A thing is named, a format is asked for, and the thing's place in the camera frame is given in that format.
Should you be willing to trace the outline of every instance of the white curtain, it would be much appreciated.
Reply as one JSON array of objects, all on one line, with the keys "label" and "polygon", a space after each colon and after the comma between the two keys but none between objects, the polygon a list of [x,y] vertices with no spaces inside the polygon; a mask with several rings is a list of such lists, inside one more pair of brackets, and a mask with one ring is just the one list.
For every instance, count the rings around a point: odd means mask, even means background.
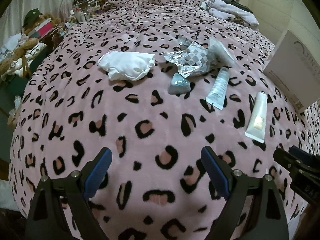
[{"label": "white curtain", "polygon": [[21,32],[28,11],[38,8],[41,13],[51,13],[64,21],[71,7],[71,0],[12,0],[0,19],[0,46],[10,36]]}]

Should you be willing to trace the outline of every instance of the plastic bag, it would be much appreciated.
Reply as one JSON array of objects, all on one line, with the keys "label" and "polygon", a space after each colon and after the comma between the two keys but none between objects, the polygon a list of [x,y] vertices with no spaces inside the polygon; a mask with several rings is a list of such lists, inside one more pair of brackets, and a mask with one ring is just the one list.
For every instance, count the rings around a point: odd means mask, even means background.
[{"label": "plastic bag", "polygon": [[14,99],[14,109],[9,111],[9,118],[7,125],[12,126],[13,128],[17,125],[17,121],[20,115],[22,105],[22,99],[19,96],[16,96]]},{"label": "plastic bag", "polygon": [[178,72],[184,78],[205,74],[217,67],[233,66],[235,58],[229,53],[222,42],[214,37],[210,37],[208,49],[180,35],[177,38],[181,51],[164,52],[164,58],[177,65]]}]

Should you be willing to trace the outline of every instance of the green cap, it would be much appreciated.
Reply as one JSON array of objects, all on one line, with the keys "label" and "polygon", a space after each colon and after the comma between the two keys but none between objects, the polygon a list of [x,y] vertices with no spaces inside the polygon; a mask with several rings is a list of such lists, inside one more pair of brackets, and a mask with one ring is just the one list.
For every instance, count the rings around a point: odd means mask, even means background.
[{"label": "green cap", "polygon": [[28,26],[31,25],[35,22],[35,20],[37,19],[37,17],[39,17],[40,15],[42,15],[42,13],[39,11],[39,9],[33,9],[31,11],[29,11],[26,15],[26,17],[24,18],[24,26]]}]

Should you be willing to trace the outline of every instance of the cardboard box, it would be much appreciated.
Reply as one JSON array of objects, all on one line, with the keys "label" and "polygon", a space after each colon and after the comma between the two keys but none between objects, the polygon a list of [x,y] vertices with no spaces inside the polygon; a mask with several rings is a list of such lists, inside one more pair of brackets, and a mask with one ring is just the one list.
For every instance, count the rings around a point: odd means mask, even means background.
[{"label": "cardboard box", "polygon": [[45,34],[47,34],[49,31],[52,30],[52,24],[51,24],[51,18],[46,19],[44,22],[42,22],[39,26],[34,28],[29,34],[29,37],[32,38],[41,38]]},{"label": "cardboard box", "polygon": [[287,96],[297,113],[320,99],[320,66],[307,47],[285,31],[263,73]]}]

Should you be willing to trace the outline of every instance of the folded clothes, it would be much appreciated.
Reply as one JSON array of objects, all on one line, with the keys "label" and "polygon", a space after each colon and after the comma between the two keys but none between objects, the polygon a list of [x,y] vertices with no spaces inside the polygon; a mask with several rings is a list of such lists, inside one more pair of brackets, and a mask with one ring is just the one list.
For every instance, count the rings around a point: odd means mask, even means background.
[{"label": "folded clothes", "polygon": [[246,11],[246,12],[250,12],[250,13],[253,14],[253,12],[252,12],[247,6],[244,6],[244,5],[238,3],[238,2],[236,2],[236,1],[234,1],[234,0],[221,0],[221,1],[224,1],[224,2],[227,3],[227,4],[232,4],[232,5],[240,8],[241,10],[244,10],[244,11]]},{"label": "folded clothes", "polygon": [[98,65],[108,71],[109,80],[137,81],[155,66],[155,55],[135,51],[111,51],[103,55]]},{"label": "folded clothes", "polygon": [[[233,6],[231,4],[227,4],[224,1],[207,0],[201,4],[201,8],[208,11],[210,15],[212,15],[216,18],[223,19],[223,20],[229,20],[229,21],[244,25],[246,27],[249,27],[251,29],[254,29],[257,31],[259,30],[258,29],[259,22],[257,21],[257,19],[255,18],[255,16],[252,13],[241,10],[240,8]],[[233,15],[233,17],[230,18],[230,15],[218,14],[216,10],[218,10],[220,12],[231,14],[231,15]]]}]

